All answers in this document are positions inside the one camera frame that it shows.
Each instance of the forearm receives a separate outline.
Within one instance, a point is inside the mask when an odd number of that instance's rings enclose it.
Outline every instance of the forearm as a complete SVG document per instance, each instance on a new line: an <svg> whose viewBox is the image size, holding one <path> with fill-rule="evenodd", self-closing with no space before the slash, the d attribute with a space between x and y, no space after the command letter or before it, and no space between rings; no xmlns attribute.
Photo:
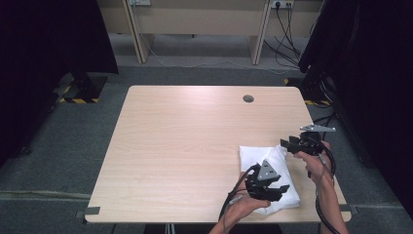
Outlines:
<svg viewBox="0 0 413 234"><path fill-rule="evenodd" d="M319 206L327 221L341 234L349 233L346 223L341 216L337 194L334 190L333 181L325 176L318 188ZM328 228L321 223L321 233L331 233Z"/></svg>
<svg viewBox="0 0 413 234"><path fill-rule="evenodd" d="M215 224L212 230L210 230L209 234L229 233L231 228L233 228L238 221L239 220L233 217L232 215L225 214L225 216L222 216L219 219L219 221Z"/></svg>

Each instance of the gray carpet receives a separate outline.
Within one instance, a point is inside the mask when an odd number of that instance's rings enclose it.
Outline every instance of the gray carpet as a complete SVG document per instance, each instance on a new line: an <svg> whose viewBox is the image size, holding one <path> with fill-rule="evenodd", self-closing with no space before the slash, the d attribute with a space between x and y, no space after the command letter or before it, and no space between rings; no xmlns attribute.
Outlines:
<svg viewBox="0 0 413 234"><path fill-rule="evenodd" d="M132 85L283 86L297 71L228 68L120 67L110 74L97 104L57 103L29 147L32 153L10 159L0 169L0 233L143 233L143 224L84 224L81 212L93 192L109 140L128 88ZM63 77L61 92L70 77ZM331 108L308 105L313 117ZM412 233L413 221L375 169L357 158L346 130L327 134L337 163L337 179L352 207L353 233ZM316 233L315 223L281 224L283 233Z"/></svg>

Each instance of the yellow black tape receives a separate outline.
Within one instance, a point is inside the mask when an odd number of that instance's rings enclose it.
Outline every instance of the yellow black tape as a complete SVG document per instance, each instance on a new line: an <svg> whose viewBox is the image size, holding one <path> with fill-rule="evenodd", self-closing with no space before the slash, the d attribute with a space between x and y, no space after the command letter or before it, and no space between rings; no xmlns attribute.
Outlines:
<svg viewBox="0 0 413 234"><path fill-rule="evenodd" d="M86 103L97 103L99 98L67 98L64 97L60 102L76 103L76 104L86 104Z"/></svg>
<svg viewBox="0 0 413 234"><path fill-rule="evenodd" d="M306 104L313 104L313 105L323 105L328 106L331 105L330 101L328 100L304 100Z"/></svg>

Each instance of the white towel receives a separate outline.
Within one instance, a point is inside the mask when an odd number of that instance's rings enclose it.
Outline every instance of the white towel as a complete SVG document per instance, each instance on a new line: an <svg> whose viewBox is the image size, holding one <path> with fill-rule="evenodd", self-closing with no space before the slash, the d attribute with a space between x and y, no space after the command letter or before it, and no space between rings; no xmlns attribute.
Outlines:
<svg viewBox="0 0 413 234"><path fill-rule="evenodd" d="M277 174L281 175L279 181L273 182L270 188L279 188L289 184L288 190L282 194L282 198L278 202L272 202L268 208L260 208L255 212L268 215L275 213L281 209L295 208L300 206L300 197L292 183L291 175L285 161L286 149L277 145L275 147L252 147L240 146L241 172L245 172L252 165L261 165L266 159L271 167L276 170Z"/></svg>

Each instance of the metal bracket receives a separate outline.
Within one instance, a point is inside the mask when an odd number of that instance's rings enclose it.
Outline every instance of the metal bracket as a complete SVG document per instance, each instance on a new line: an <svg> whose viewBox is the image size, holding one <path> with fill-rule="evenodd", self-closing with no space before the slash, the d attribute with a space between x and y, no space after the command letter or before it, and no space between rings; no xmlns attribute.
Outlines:
<svg viewBox="0 0 413 234"><path fill-rule="evenodd" d="M328 128L321 125L308 125L304 127L300 127L300 130L307 131L307 132L336 132L335 128Z"/></svg>

